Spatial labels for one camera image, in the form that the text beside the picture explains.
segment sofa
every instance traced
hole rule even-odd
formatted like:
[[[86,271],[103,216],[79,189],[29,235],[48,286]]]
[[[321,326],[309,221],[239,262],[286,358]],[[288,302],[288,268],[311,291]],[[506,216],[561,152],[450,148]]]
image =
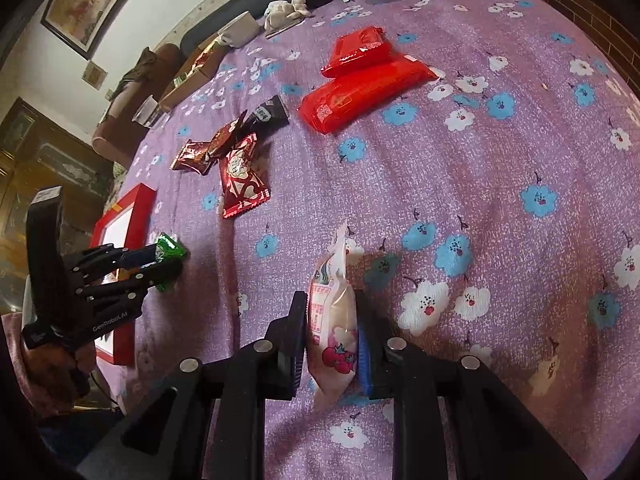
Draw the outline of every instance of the sofa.
[[[156,60],[149,64],[145,76],[122,85],[122,91],[112,99],[105,118],[92,137],[92,146],[98,155],[131,167],[140,142],[148,128],[132,121],[140,105],[153,96],[157,101],[164,93],[184,62],[180,49],[171,43],[162,45],[155,52]]]

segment white wall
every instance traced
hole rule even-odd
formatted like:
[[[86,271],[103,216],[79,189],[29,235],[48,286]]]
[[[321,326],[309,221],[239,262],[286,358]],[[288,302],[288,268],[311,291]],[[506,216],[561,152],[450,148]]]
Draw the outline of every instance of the white wall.
[[[108,106],[104,95],[203,0],[127,0],[94,53],[108,72],[101,89],[82,81],[86,60],[40,24],[45,3],[30,21],[0,72],[0,121],[20,96],[79,139],[89,142]]]

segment brick wall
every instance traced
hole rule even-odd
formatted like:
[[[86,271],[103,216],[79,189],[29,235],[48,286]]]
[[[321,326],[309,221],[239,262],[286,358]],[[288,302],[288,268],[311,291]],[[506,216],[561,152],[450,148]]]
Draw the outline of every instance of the brick wall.
[[[602,8],[604,0],[545,1],[580,27],[640,96],[640,41]]]

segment wooden cabinet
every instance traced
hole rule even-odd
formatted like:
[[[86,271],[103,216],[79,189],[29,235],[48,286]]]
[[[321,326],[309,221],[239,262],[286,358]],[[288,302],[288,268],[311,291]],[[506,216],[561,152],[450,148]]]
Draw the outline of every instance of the wooden cabinet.
[[[88,247],[113,163],[18,99],[0,125],[0,313],[20,310],[28,274],[25,220],[39,189],[65,191],[60,250]]]

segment purple tablecloth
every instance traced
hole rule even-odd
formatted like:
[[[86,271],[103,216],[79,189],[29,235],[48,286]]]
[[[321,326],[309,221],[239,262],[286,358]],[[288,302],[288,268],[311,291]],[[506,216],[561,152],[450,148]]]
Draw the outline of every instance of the purple tablecloth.
[[[150,241],[177,234],[191,256],[173,292],[146,298],[136,367],[101,364],[113,395],[131,407],[181,359],[263,336],[347,218],[354,287],[428,353],[476,354],[603,478],[640,433],[637,99],[540,0],[336,0],[315,14],[227,56],[140,146],[123,190],[157,189]],[[296,108],[335,40],[367,25],[441,79],[318,134]],[[274,94],[291,117],[260,147],[271,199],[222,219],[217,168],[169,165]],[[349,391],[317,414],[311,393],[305,372],[294,402],[268,403],[266,477],[390,478],[390,403]]]

